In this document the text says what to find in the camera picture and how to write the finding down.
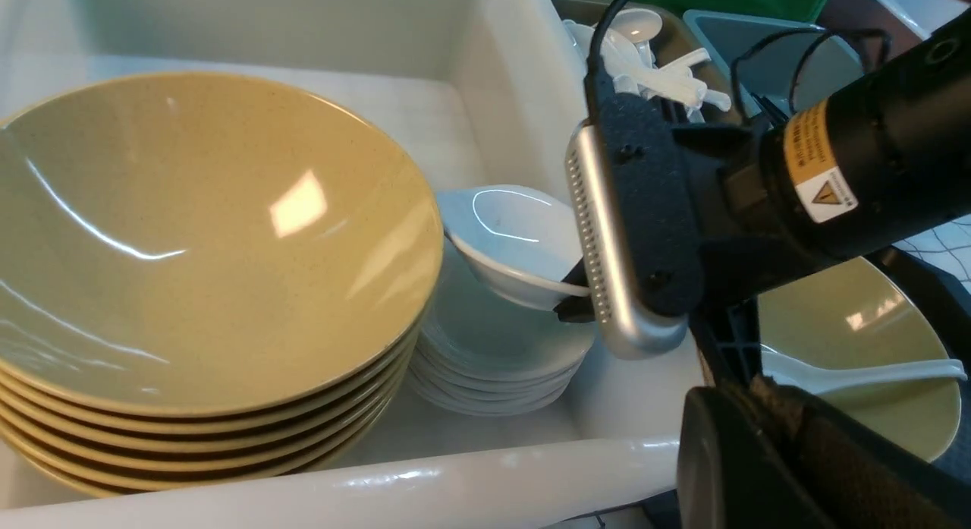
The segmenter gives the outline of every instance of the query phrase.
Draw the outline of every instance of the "black cylinder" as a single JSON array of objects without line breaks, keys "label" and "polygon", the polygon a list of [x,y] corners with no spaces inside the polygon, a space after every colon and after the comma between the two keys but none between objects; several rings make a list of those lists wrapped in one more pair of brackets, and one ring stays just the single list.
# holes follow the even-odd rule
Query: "black cylinder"
[{"label": "black cylinder", "polygon": [[971,14],[784,129],[761,157],[814,251],[847,260],[971,213]]}]

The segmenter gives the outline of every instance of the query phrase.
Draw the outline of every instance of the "bowl rim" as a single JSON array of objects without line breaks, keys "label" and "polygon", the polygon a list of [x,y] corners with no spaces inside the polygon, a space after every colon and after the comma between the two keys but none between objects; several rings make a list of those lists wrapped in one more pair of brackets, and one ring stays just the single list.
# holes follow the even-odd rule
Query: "bowl rim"
[{"label": "bowl rim", "polygon": [[157,417],[157,418],[211,418],[211,417],[222,417],[222,416],[232,416],[232,415],[245,415],[249,414],[251,411],[262,411],[267,408],[276,408],[279,405],[288,404],[288,402],[299,401],[302,398],[308,397],[325,390],[326,388],[340,383],[344,378],[353,376],[357,371],[364,369],[368,364],[374,363],[379,357],[385,355],[392,349],[393,346],[401,342],[408,332],[415,326],[416,323],[420,322],[423,318],[424,313],[426,313],[426,308],[428,307],[429,301],[432,298],[435,287],[438,283],[438,276],[442,272],[442,262],[444,259],[444,231],[445,227],[442,222],[441,212],[439,211],[438,201],[435,198],[435,192],[428,183],[426,174],[417,165],[412,156],[401,147],[398,142],[391,137],[391,135],[386,134],[384,129],[377,127],[373,122],[366,120],[366,118],[361,117],[353,110],[350,110],[346,106],[334,102],[328,98],[320,96],[319,94],[312,93],[312,91],[305,90],[302,87],[296,87],[294,85],[289,85],[289,83],[278,82],[278,80],[270,80],[253,75],[237,74],[225,71],[209,71],[209,70],[176,70],[176,71],[157,71],[157,72],[143,72],[136,73],[132,75],[119,76],[107,80],[98,80],[94,83],[86,83],[86,85],[73,87],[73,89],[63,90],[60,93],[53,94],[53,96],[46,97],[34,104],[22,108],[11,114],[10,116],[3,118],[0,121],[0,129],[6,129],[10,127],[15,121],[20,120],[24,116],[38,110],[39,108],[55,104],[58,100],[73,96],[77,93],[84,93],[84,91],[99,90],[103,87],[110,87],[114,85],[121,85],[121,83],[131,83],[137,82],[137,80],[156,80],[156,79],[179,79],[179,78],[211,78],[211,79],[226,79],[226,80],[245,80],[246,82],[257,83],[263,86],[275,86],[280,90],[291,91],[294,94],[300,94],[301,96],[308,96],[313,98],[313,100],[319,101],[319,103],[325,104],[331,108],[334,108],[354,120],[359,121],[361,124],[365,125],[369,131],[373,131],[379,136],[384,137],[386,140],[391,142],[394,147],[398,148],[404,156],[407,157],[410,164],[415,167],[417,173],[419,173],[419,187],[426,192],[426,202],[431,204],[432,209],[432,220],[435,225],[437,225],[437,231],[440,231],[440,235],[436,235],[439,239],[437,250],[430,250],[430,253],[434,256],[435,263],[435,273],[428,281],[428,288],[426,296],[424,296],[424,304],[416,309],[415,315],[413,315],[412,320],[409,325],[406,325],[403,329],[398,331],[398,334],[388,340],[380,349],[376,349],[375,352],[371,353],[371,356],[366,360],[361,360],[353,369],[348,371],[342,376],[330,376],[320,380],[318,383],[313,384],[313,387],[306,388],[305,390],[286,395],[285,397],[274,398],[271,401],[258,401],[251,402],[247,405],[242,404],[222,404],[222,405],[191,405],[187,407],[186,405],[148,405],[139,404],[135,401],[122,401],[115,400],[114,398],[99,397],[99,395],[91,395],[88,393],[82,393],[79,391],[70,390],[69,388],[60,386],[52,381],[47,380],[42,376],[35,376],[34,373],[29,373],[25,371],[22,367],[11,363],[6,358],[0,356],[0,371],[6,371],[10,376],[20,379],[22,383],[27,383],[28,385],[38,389],[39,391],[53,395],[53,397],[60,398],[60,400],[68,401],[74,405],[80,405],[83,408],[93,408],[97,411],[107,411],[112,415],[131,415],[139,417]]}]

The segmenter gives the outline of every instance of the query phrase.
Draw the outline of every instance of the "stack of white plates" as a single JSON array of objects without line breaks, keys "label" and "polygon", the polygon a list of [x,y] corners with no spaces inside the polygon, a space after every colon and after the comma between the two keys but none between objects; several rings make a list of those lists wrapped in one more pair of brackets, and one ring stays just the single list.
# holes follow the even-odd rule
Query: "stack of white plates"
[{"label": "stack of white plates", "polygon": [[500,298],[446,242],[410,386],[459,414],[525,414],[559,398],[595,333],[596,324],[559,322],[552,312]]},{"label": "stack of white plates", "polygon": [[95,496],[276,476],[384,411],[443,242],[388,136],[222,74],[2,129],[0,436],[39,470]]}]

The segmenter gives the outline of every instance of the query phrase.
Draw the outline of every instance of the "gray container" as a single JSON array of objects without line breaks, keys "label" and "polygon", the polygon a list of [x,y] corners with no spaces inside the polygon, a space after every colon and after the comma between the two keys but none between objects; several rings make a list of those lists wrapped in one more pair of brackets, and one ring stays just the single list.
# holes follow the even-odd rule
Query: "gray container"
[{"label": "gray container", "polygon": [[[732,60],[766,36],[788,28],[815,27],[814,24],[792,23],[777,18],[700,10],[686,11],[684,24],[708,49],[712,62],[725,78],[731,75],[729,65]],[[762,94],[788,114],[788,90],[792,74],[799,58],[818,37],[818,34],[787,36],[739,65],[742,98],[749,116],[760,111],[749,93]],[[861,75],[863,66],[856,51],[840,38],[829,39],[815,50],[802,71],[795,90],[795,109],[809,108]]]},{"label": "gray container", "polygon": [[[559,17],[569,18],[569,20],[580,24],[593,25],[597,23],[597,20],[600,20],[600,16],[604,9],[607,9],[610,0],[552,0],[552,4],[556,7],[556,13],[559,14]],[[661,19],[665,22],[658,37],[651,40],[651,50],[658,58],[658,65],[666,65],[679,56],[687,55],[694,49],[701,48],[701,43],[694,37],[689,27],[684,25],[680,18],[677,18],[676,14],[651,5],[633,4],[628,7],[655,11],[655,13],[660,14]],[[708,87],[731,94],[728,76],[714,63],[706,62],[703,65],[695,66],[693,70],[694,77],[703,80],[708,84]],[[725,113],[706,104],[701,109],[701,113],[705,117],[705,121],[732,122],[732,124],[738,124],[741,121],[741,117],[734,108]]]}]

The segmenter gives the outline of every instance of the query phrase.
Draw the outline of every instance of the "stack of yellow bowls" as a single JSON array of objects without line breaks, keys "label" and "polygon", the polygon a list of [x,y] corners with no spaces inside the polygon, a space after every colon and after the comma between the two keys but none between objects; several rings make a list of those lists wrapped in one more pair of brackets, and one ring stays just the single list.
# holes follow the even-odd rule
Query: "stack of yellow bowls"
[{"label": "stack of yellow bowls", "polygon": [[0,436],[95,496],[334,459],[398,390],[442,260],[388,136],[222,74],[6,121],[0,216]]}]

